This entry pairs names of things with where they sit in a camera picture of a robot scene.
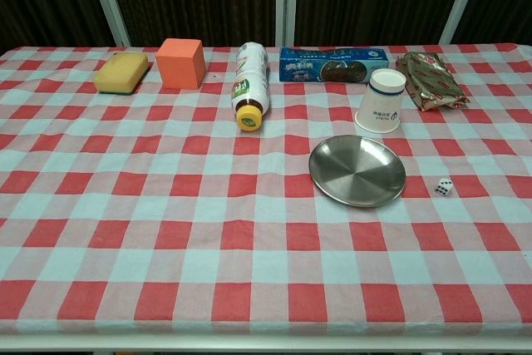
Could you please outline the blue cookie box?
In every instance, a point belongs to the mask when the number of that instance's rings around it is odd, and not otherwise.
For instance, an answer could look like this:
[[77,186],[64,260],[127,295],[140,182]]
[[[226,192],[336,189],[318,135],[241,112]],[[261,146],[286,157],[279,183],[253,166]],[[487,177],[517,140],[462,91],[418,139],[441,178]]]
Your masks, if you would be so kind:
[[387,54],[381,48],[303,50],[283,47],[279,53],[279,80],[367,83],[375,70],[388,68],[388,65]]

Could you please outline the white paper cup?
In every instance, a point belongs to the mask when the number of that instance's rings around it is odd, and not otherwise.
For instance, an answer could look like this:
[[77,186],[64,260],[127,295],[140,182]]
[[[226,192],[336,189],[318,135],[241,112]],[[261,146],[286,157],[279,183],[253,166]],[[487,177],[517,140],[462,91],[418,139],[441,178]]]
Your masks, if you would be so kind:
[[373,133],[389,133],[400,125],[406,77],[390,68],[375,70],[355,115],[355,122]]

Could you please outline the orange foam cube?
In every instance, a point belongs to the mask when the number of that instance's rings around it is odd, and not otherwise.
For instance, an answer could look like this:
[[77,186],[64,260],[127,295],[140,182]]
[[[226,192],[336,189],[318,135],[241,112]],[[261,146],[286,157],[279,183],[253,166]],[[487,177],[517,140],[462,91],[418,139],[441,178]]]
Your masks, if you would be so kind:
[[164,88],[200,88],[206,73],[201,40],[166,38],[155,54],[155,59]]

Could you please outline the yellow green sponge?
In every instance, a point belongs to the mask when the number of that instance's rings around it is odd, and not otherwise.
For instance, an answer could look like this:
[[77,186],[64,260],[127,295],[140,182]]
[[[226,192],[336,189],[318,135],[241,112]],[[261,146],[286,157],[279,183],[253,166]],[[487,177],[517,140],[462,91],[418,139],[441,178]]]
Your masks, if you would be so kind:
[[139,52],[113,54],[94,75],[100,93],[130,95],[149,68],[148,57]]

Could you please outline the round stainless steel plate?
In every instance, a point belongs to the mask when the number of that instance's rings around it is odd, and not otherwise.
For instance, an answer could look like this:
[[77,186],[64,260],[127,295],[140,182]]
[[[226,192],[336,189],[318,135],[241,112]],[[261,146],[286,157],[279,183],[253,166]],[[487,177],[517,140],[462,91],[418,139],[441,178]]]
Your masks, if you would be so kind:
[[320,142],[310,153],[308,170],[325,195],[354,207],[384,205],[406,186],[406,169],[398,155],[363,136],[332,136]]

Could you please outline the white bottle with yellow cap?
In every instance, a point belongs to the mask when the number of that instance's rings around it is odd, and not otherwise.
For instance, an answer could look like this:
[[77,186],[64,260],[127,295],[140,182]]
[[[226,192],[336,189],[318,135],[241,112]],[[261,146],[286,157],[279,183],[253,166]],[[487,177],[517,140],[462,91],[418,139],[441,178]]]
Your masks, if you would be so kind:
[[270,106],[268,56],[263,45],[246,42],[237,53],[231,105],[242,131],[258,130]]

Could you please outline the red white checked tablecloth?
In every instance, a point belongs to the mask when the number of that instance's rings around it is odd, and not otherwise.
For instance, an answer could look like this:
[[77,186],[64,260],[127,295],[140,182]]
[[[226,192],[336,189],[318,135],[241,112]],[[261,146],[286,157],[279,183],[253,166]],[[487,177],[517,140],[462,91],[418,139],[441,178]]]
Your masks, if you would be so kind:
[[[532,335],[532,47],[438,49],[470,98],[383,136],[401,196],[355,209],[308,156],[356,134],[365,91],[270,79],[260,131],[230,105],[235,52],[203,86],[97,92],[110,48],[0,56],[0,335]],[[450,178],[448,195],[435,192]]]

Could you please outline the gold red snack packet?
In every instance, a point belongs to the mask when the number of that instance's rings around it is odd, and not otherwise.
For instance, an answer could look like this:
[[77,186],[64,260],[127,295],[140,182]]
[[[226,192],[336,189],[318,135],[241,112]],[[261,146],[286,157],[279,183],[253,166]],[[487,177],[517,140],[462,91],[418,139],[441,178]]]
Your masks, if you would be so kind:
[[407,52],[397,58],[395,67],[406,77],[406,91],[420,111],[457,109],[470,102],[434,52]]

